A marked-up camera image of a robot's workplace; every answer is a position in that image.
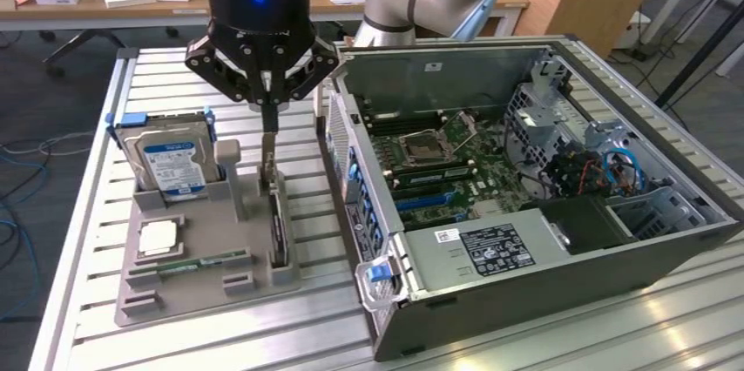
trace office chair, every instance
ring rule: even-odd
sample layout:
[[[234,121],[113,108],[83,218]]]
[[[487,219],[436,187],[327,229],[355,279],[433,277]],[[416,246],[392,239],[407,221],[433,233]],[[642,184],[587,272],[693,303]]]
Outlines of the office chair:
[[[173,27],[165,27],[165,34],[168,37],[177,37],[177,29]],[[57,36],[53,31],[42,30],[38,31],[38,37],[45,42],[53,42]],[[122,41],[116,37],[112,30],[106,29],[85,29],[71,37],[65,44],[61,45],[58,49],[46,57],[41,62],[43,63],[43,70],[46,75],[51,78],[62,78],[65,76],[65,70],[54,65],[54,63],[70,52],[73,51],[83,42],[86,42],[93,37],[102,37],[108,39],[109,42],[118,48],[126,47]]]

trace blue expansion slot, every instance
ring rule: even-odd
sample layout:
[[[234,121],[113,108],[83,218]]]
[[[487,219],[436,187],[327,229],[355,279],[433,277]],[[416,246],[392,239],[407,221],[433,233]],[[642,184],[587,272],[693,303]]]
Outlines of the blue expansion slot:
[[[399,203],[395,203],[395,208],[399,212],[404,212],[405,210],[413,210],[416,208],[443,206],[452,201],[452,195],[453,192],[447,192],[441,195],[400,201]]]

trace sticker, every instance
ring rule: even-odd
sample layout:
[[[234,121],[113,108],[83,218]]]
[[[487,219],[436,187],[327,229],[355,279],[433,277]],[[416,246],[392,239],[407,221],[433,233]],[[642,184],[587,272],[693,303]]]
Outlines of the sticker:
[[[423,66],[423,72],[437,72],[441,70],[441,62],[432,62]]]
[[[464,175],[470,171],[470,168],[459,168],[459,169],[449,169],[447,172],[443,173],[444,178],[449,177],[459,177]]]
[[[206,10],[173,10],[173,14],[206,14]]]
[[[157,188],[166,194],[188,194],[202,189],[205,181],[201,167],[192,161],[194,154],[196,148],[192,142],[152,145],[144,148]]]
[[[460,236],[475,271],[483,277],[534,265],[534,259],[511,224],[487,227]]]
[[[445,243],[459,240],[460,231],[457,229],[437,230],[433,232],[433,236],[436,237],[436,242]]]
[[[439,179],[441,179],[441,175],[428,175],[427,177],[412,178],[408,183],[417,184],[419,182],[436,181]]]

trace hard drive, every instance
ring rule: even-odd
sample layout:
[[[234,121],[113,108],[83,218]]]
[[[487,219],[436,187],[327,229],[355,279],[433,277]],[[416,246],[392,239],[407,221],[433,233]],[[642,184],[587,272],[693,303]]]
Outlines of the hard drive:
[[[220,180],[210,111],[173,116],[125,113],[109,132],[126,155],[138,191],[158,190],[165,201],[180,201],[200,197],[205,185]]]

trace motherboard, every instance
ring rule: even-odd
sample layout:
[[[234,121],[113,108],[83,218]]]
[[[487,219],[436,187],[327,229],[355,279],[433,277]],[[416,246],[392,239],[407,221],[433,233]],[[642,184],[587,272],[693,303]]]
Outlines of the motherboard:
[[[475,113],[384,120],[368,130],[405,231],[516,212],[532,199],[496,125]]]

